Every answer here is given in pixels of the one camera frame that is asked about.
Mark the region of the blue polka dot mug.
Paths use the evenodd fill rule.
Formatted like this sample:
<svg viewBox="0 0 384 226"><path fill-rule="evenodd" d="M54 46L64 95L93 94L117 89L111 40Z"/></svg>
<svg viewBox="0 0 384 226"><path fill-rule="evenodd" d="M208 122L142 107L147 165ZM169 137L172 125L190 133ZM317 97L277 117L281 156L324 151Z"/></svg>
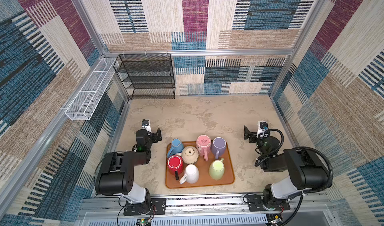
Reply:
<svg viewBox="0 0 384 226"><path fill-rule="evenodd" d="M184 144L181 140L179 139L174 139L172 142L171 142L171 147L167 153L167 158L169 158L170 156L173 156L177 153L181 153L184 149Z"/></svg>

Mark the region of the red mug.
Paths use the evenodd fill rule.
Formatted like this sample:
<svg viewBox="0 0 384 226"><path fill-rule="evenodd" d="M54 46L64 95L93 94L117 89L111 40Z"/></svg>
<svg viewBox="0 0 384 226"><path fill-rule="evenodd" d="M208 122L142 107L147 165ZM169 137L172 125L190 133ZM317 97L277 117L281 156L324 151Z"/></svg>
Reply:
<svg viewBox="0 0 384 226"><path fill-rule="evenodd" d="M182 173L184 171L184 161L179 155L170 156L167 161L167 167L171 175L176 180L179 180L180 176L182 176Z"/></svg>

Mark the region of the white mug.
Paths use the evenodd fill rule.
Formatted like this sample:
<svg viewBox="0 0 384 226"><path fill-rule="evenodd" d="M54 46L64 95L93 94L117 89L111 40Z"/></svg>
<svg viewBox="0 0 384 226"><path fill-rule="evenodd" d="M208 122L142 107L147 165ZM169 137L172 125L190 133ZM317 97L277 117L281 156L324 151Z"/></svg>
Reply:
<svg viewBox="0 0 384 226"><path fill-rule="evenodd" d="M200 173L199 173L197 166L195 166L193 164L189 164L185 168L185 174L179 180L179 183L184 184L185 182L187 182L190 184L194 184L198 181L199 176L200 176Z"/></svg>

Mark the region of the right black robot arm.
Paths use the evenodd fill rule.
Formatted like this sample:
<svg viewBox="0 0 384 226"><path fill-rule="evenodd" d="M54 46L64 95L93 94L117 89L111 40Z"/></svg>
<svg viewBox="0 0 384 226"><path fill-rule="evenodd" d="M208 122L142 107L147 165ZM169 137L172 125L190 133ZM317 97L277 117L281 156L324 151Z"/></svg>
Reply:
<svg viewBox="0 0 384 226"><path fill-rule="evenodd" d="M261 121L256 132L244 127L244 138L256 144L259 156L255 167L266 173L289 173L283 180L268 184L262 196L254 199L254 205L262 205L266 211L282 209L290 199L321 192L332 185L334 170L322 152L311 147L296 147L280 153L284 134L279 129L270 129L267 122Z"/></svg>

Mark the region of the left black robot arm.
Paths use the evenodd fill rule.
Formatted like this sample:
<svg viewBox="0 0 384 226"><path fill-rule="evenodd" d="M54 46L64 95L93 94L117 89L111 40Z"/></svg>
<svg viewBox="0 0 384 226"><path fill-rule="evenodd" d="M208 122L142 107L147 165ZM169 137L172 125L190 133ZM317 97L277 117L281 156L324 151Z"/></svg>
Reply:
<svg viewBox="0 0 384 226"><path fill-rule="evenodd" d="M134 182L134 168L150 162L151 146L161 140L160 129L156 133L141 129L136 132L137 143L132 151L107 153L99 163L96 193L124 198L127 208L132 208L137 214L148 214L153 208L151 195L148 189Z"/></svg>

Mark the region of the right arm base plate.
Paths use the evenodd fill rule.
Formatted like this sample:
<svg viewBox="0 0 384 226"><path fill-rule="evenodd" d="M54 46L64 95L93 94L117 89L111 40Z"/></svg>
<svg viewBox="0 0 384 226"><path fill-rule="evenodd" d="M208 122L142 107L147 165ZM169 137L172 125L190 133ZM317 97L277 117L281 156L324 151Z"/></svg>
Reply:
<svg viewBox="0 0 384 226"><path fill-rule="evenodd" d="M272 198L267 203L263 200L263 195L260 194L246 194L243 200L248 204L250 212L261 212L261 211L289 211L291 206L288 200L281 200Z"/></svg>

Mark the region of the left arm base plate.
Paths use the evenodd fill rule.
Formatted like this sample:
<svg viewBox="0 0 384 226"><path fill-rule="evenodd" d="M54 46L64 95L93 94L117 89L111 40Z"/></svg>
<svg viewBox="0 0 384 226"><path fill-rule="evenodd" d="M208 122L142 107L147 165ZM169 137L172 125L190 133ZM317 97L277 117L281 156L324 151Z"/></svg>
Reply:
<svg viewBox="0 0 384 226"><path fill-rule="evenodd" d="M124 207L124 216L144 216L164 215L166 211L166 198L154 198L146 200L140 204L126 203Z"/></svg>

